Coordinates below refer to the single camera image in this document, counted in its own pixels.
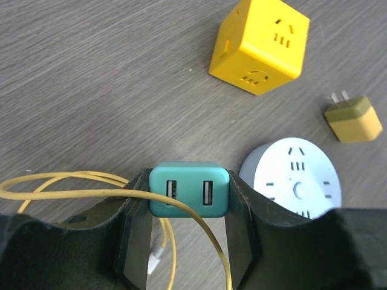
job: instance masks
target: socket outlet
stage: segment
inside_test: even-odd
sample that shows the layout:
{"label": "socket outlet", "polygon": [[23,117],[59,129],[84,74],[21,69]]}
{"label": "socket outlet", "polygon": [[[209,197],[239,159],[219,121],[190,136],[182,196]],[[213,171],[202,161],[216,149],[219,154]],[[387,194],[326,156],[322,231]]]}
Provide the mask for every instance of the socket outlet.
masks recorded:
{"label": "socket outlet", "polygon": [[209,73],[254,95],[298,78],[309,22],[280,0],[241,0],[220,26]]}
{"label": "socket outlet", "polygon": [[305,218],[318,218],[341,206],[341,188],[333,164],[317,146],[285,138],[255,149],[239,176],[271,201]]}

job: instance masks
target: yellow cable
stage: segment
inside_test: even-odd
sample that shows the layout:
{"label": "yellow cable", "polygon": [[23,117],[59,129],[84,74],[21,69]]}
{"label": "yellow cable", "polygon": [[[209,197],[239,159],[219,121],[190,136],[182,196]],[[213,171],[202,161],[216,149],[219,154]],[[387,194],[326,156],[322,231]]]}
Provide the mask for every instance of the yellow cable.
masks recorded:
{"label": "yellow cable", "polygon": [[172,230],[171,223],[168,219],[165,219],[165,225],[169,231],[169,235],[171,236],[171,244],[172,244],[172,272],[171,279],[169,280],[167,290],[172,290],[175,281],[175,273],[176,273],[176,264],[177,264],[177,249],[176,249],[176,241],[174,231]]}
{"label": "yellow cable", "polygon": [[163,229],[163,243],[161,244],[161,246],[165,249],[165,247],[167,246],[167,241],[168,241],[168,234],[167,234],[167,229],[165,227],[165,219],[158,219],[161,223],[161,227]]}
{"label": "yellow cable", "polygon": [[[89,175],[93,175],[93,176],[105,177],[104,180],[100,179],[99,181],[103,181],[105,183],[117,185],[119,187],[124,187],[129,182],[125,178],[122,178],[120,176],[113,175],[110,173],[105,173],[105,172],[78,171],[76,173],[84,173],[84,174],[89,174]],[[67,178],[67,176],[51,178],[48,181],[46,181],[45,183],[43,183],[41,186],[39,186],[36,190],[34,190],[34,193],[42,192],[48,186],[50,186],[50,185],[54,184],[55,182],[58,182],[62,179],[65,179],[65,178]],[[24,210],[27,208],[27,206],[30,204],[30,202],[31,202],[31,200],[24,201],[23,204],[19,207],[18,213],[23,213]],[[167,234],[167,229],[166,229],[165,225],[166,225],[166,222],[169,223],[169,221],[168,221],[168,219],[162,219],[162,218],[160,218],[158,220],[160,221],[161,227],[163,229],[163,243],[161,244],[161,246],[163,248],[165,248],[167,245],[167,241],[168,241],[168,234]],[[169,230],[169,234],[171,235],[171,238],[173,237],[174,243],[175,243],[175,236],[174,236],[174,231],[172,229],[172,226],[171,226],[171,229]],[[175,257],[175,260],[176,260],[176,256],[177,256],[176,244],[172,244],[172,258],[173,258],[173,256]],[[176,261],[172,262],[171,277],[169,280],[168,290],[171,290],[173,287],[174,280],[175,280],[175,273],[176,273]]]}
{"label": "yellow cable", "polygon": [[[83,173],[83,174],[89,174],[89,175],[93,175],[93,176],[99,176],[101,177],[101,179],[99,181],[101,182],[105,182],[105,183],[110,183],[110,184],[113,184],[113,185],[116,185],[118,187],[124,187],[129,181],[125,178],[122,178],[120,176],[117,176],[117,175],[113,175],[113,174],[110,174],[110,173],[105,173],[105,172],[97,172],[97,171],[78,171],[76,173]],[[64,176],[64,177],[56,177],[56,178],[52,178],[48,181],[46,181],[45,183],[43,183],[41,186],[39,186],[36,190],[34,190],[34,192],[42,192],[45,188],[47,188],[48,186],[54,184],[55,182],[58,182],[62,179],[65,179],[65,178],[68,178],[68,177],[71,177],[71,176]],[[19,207],[18,209],[18,213],[23,213],[24,210],[28,207],[28,205],[31,203],[31,200],[26,200],[23,202],[23,204]],[[168,235],[167,235],[167,229],[165,227],[165,223],[162,219],[159,219],[160,220],[160,223],[161,223],[161,227],[163,229],[163,243],[162,243],[162,247],[165,248],[166,245],[167,245],[167,241],[168,241]]]}
{"label": "yellow cable", "polygon": [[[113,174],[110,174],[110,173],[105,173],[105,172],[78,171],[76,173],[90,174],[90,175],[99,176],[99,177],[102,177],[102,178],[106,177],[104,179],[100,179],[99,181],[105,182],[105,183],[110,183],[110,184],[116,185],[118,187],[124,187],[125,184],[127,184],[129,182],[125,178],[122,178],[122,177],[119,177],[117,175],[113,175]],[[46,187],[48,187],[48,186],[50,186],[50,185],[54,184],[55,182],[58,182],[58,181],[60,181],[62,179],[68,178],[68,177],[70,177],[70,176],[52,178],[52,179],[46,181],[45,183],[43,183],[41,186],[39,186],[36,190],[34,190],[34,192],[42,192]],[[28,207],[28,205],[30,203],[31,203],[31,200],[24,201],[23,204],[19,207],[18,213],[24,212],[24,210]]]}
{"label": "yellow cable", "polygon": [[0,198],[5,199],[14,199],[14,200],[23,200],[23,199],[31,199],[31,200],[42,200],[42,199],[63,199],[63,198],[95,198],[95,197],[104,197],[108,196],[127,196],[130,198],[143,198],[143,199],[152,199],[155,201],[160,201],[166,204],[173,205],[178,207],[185,212],[189,213],[191,217],[201,226],[204,232],[208,235],[210,241],[215,247],[219,258],[223,264],[224,272],[226,273],[226,289],[232,290],[232,278],[231,278],[231,270],[230,265],[227,261],[226,256],[224,255],[220,244],[218,243],[216,237],[212,233],[209,226],[203,221],[203,219],[190,207],[186,204],[177,201],[172,198],[168,198],[166,196],[158,195],[155,193],[142,192],[139,190],[130,190],[130,189],[97,189],[97,190],[65,190],[58,192],[8,192],[6,188],[11,185],[18,184],[20,182],[31,181],[35,179],[42,178],[57,178],[57,177],[75,177],[75,178],[86,178],[100,181],[101,178],[98,176],[93,176],[89,174],[81,174],[74,172],[54,172],[54,173],[38,173],[33,175],[21,176],[17,178],[10,179],[8,181],[4,181],[0,184]]}

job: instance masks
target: teal usb charger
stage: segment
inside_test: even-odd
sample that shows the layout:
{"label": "teal usb charger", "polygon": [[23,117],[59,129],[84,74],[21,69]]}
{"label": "teal usb charger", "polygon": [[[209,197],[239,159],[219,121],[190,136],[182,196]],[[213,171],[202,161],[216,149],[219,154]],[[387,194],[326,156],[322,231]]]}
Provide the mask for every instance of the teal usb charger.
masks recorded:
{"label": "teal usb charger", "polygon": [[[149,189],[153,193],[183,202],[202,218],[220,218],[229,209],[230,175],[211,162],[163,162],[152,170]],[[150,201],[159,218],[189,218],[183,210],[163,202]]]}

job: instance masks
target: white round power strip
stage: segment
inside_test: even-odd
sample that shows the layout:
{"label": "white round power strip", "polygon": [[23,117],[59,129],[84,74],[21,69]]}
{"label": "white round power strip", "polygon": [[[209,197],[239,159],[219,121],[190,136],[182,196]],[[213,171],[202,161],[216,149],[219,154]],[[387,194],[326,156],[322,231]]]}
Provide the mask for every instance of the white round power strip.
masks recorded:
{"label": "white round power strip", "polygon": [[306,218],[341,207],[340,181],[332,162],[307,140],[285,138],[258,147],[239,176],[252,189]]}

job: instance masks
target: usb port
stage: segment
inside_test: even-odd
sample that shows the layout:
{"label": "usb port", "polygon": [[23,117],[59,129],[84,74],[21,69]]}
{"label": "usb port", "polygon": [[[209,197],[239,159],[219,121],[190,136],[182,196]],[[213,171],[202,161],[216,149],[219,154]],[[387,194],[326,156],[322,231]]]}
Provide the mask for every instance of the usb port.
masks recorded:
{"label": "usb port", "polygon": [[203,205],[212,205],[212,181],[203,182]]}
{"label": "usb port", "polygon": [[176,199],[176,180],[167,181],[167,197]]}

